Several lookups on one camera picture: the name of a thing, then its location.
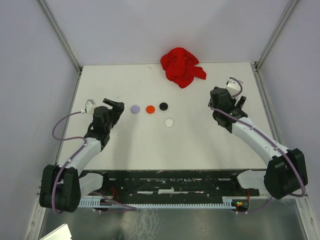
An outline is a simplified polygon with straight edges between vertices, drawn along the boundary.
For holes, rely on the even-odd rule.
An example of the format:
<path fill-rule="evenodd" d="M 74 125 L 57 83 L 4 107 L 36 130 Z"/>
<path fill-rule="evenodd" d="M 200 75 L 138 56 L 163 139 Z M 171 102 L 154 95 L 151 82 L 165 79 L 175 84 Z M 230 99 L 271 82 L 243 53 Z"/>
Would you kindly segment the lilac earbud charging case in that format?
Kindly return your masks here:
<path fill-rule="evenodd" d="M 139 113 L 140 110 L 141 110 L 141 109 L 140 109 L 140 107 L 139 107 L 138 105 L 132 105 L 131 108 L 130 108 L 130 111 L 131 111 L 131 113 L 133 113 L 133 114 Z"/>

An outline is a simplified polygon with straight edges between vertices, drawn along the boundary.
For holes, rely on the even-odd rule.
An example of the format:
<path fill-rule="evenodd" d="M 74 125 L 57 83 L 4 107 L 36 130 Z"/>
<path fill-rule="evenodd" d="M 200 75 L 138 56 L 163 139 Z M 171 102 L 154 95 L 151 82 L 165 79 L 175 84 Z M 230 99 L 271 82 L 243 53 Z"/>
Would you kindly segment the orange earbud charging case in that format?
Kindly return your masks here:
<path fill-rule="evenodd" d="M 153 106 L 153 105 L 148 105 L 146 108 L 145 108 L 146 112 L 148 114 L 153 114 L 156 110 L 156 108 Z"/>

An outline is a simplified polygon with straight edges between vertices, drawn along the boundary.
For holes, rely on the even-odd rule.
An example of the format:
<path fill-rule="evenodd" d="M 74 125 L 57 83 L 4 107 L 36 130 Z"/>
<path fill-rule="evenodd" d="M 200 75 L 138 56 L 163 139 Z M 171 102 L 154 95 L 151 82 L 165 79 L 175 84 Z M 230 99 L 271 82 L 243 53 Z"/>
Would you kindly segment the black earbud charging case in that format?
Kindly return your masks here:
<path fill-rule="evenodd" d="M 161 102 L 159 104 L 159 109 L 162 110 L 162 111 L 166 111 L 168 109 L 168 104 L 166 102 Z"/>

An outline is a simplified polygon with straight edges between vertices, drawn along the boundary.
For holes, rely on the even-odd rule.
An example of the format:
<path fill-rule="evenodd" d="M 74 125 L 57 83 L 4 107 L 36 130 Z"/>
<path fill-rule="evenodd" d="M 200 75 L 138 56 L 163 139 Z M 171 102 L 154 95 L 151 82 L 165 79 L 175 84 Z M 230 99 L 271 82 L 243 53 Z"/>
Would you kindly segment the white earbud charging case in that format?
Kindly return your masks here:
<path fill-rule="evenodd" d="M 169 127 L 169 128 L 170 128 L 170 127 L 173 127 L 173 126 L 174 126 L 175 122 L 174 122 L 173 119 L 167 118 L 167 119 L 164 121 L 164 124 L 165 124 L 166 127 Z"/>

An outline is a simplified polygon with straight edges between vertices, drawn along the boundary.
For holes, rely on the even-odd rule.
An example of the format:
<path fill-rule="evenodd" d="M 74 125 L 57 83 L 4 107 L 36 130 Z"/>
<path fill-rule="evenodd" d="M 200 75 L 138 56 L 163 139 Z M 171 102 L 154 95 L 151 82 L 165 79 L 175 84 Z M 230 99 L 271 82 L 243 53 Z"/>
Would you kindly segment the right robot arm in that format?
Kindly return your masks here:
<path fill-rule="evenodd" d="M 208 106 L 217 124 L 245 142 L 266 164 L 262 181 L 273 198 L 305 196 L 308 175 L 303 152 L 289 149 L 259 130 L 242 110 L 245 101 L 245 96 L 235 100 L 226 88 L 216 86 L 210 91 Z"/>

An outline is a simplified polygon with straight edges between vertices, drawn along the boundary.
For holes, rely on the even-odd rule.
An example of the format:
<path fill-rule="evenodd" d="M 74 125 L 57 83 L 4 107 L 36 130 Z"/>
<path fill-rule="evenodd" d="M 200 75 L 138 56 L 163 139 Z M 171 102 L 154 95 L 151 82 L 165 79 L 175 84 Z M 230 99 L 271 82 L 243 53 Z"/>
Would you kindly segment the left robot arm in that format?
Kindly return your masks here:
<path fill-rule="evenodd" d="M 39 205 L 52 209 L 54 213 L 74 212 L 81 198 L 96 191 L 106 195 L 111 183 L 98 173 L 81 173 L 89 162 L 106 147 L 110 140 L 112 128 L 117 124 L 125 110 L 123 102 L 103 99 L 103 105 L 96 105 L 92 99 L 87 100 L 84 109 L 72 112 L 62 120 L 74 115 L 87 114 L 92 121 L 84 136 L 79 137 L 82 144 L 67 158 L 63 164 L 49 164 L 42 172 Z"/>

